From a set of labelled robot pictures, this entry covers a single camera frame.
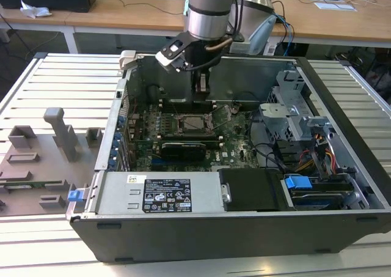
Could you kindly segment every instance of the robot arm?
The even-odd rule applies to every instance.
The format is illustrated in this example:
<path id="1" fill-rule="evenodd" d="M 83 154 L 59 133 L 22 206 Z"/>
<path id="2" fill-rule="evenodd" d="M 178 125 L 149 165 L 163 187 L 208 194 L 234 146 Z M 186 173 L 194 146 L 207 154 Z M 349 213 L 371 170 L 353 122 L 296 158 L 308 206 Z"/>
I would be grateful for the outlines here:
<path id="1" fill-rule="evenodd" d="M 220 62 L 225 48 L 239 34 L 245 1 L 240 0 L 238 4 L 238 0 L 189 0 L 186 31 L 172 39 L 156 55 L 167 70 L 191 72 L 192 92 L 196 100 L 204 100 L 209 94 L 210 68 Z M 265 5 L 262 0 L 259 2 L 257 5 Z M 235 25 L 227 32 L 231 10 L 235 10 Z"/>

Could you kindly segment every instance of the aluminum extrusion table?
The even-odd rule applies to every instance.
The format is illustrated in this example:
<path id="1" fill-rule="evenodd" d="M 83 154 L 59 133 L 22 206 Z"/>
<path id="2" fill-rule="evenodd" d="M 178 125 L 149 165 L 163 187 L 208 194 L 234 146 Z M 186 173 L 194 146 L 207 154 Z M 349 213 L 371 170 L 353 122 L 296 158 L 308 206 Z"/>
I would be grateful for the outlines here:
<path id="1" fill-rule="evenodd" d="M 391 174 L 391 109 L 357 72 L 336 61 L 310 61 L 336 101 Z M 122 72 L 117 55 L 48 54 L 33 59 L 0 103 L 0 156 L 14 125 L 52 133 L 50 106 L 65 109 L 75 132 L 102 127 Z M 321 106 L 315 103 L 320 114 Z M 1 276 L 372 276 L 391 275 L 391 232 L 364 237 L 339 254 L 102 264 L 65 215 L 0 218 Z"/>

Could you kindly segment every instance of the motherboard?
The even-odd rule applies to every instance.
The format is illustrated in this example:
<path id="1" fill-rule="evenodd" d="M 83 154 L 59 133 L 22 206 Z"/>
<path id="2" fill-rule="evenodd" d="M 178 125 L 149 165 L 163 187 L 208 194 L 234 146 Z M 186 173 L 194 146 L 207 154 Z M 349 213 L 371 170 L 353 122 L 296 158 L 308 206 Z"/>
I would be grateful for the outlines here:
<path id="1" fill-rule="evenodd" d="M 213 103 L 189 107 L 171 102 L 132 101 L 126 127 L 124 162 L 116 171 L 217 171 L 257 168 L 248 140 L 250 111 L 240 105 Z"/>

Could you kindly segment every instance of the power supply label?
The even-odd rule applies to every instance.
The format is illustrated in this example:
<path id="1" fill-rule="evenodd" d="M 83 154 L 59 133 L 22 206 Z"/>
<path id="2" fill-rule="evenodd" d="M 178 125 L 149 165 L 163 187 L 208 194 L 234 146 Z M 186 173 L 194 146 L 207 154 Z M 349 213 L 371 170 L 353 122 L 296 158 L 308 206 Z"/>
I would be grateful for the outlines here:
<path id="1" fill-rule="evenodd" d="M 144 213 L 191 212 L 190 179 L 146 179 Z"/>

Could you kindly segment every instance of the white sticker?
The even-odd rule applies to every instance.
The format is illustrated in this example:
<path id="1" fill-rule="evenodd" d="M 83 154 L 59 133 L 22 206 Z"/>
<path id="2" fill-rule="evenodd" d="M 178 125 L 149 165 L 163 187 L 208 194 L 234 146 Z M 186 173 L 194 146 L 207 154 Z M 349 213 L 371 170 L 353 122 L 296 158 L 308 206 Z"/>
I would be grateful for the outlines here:
<path id="1" fill-rule="evenodd" d="M 147 179 L 146 175 L 128 175 L 128 183 L 144 183 Z"/>
<path id="2" fill-rule="evenodd" d="M 28 190 L 32 188 L 30 185 L 10 185 L 6 187 L 8 190 Z"/>

